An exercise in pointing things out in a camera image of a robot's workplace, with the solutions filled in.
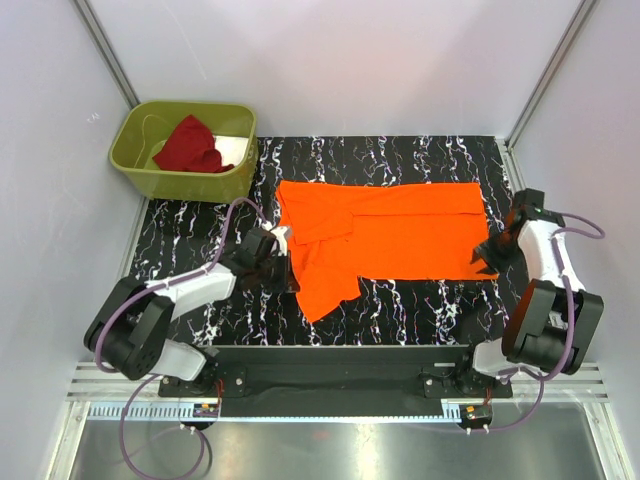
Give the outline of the orange t shirt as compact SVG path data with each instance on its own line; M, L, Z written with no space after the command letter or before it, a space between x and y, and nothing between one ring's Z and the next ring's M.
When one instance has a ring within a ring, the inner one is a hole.
M359 297L360 279L493 280L477 271L473 249L489 236L476 183L345 186L283 181L276 190L296 298L304 317L321 320Z

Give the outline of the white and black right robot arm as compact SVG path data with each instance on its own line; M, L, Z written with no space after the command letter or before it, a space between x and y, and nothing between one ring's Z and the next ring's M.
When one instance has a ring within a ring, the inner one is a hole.
M549 381L581 366L604 312L601 296L587 291L566 248L565 235L605 238L594 222L544 207L535 189L515 193L505 228L473 250L483 273L504 273L523 259L529 283L499 340L474 348L471 362L454 371L454 384L466 396L486 389L490 377L506 380L518 371Z

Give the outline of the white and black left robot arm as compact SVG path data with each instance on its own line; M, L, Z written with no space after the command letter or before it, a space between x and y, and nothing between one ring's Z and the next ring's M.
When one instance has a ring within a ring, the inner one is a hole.
M207 303L228 299L256 286L292 293L299 285L292 270L288 226L253 228L216 262L159 281L120 279L87 329L83 344L107 373L135 381L148 374L178 378L196 396L215 386L216 372L199 348L168 338L178 317Z

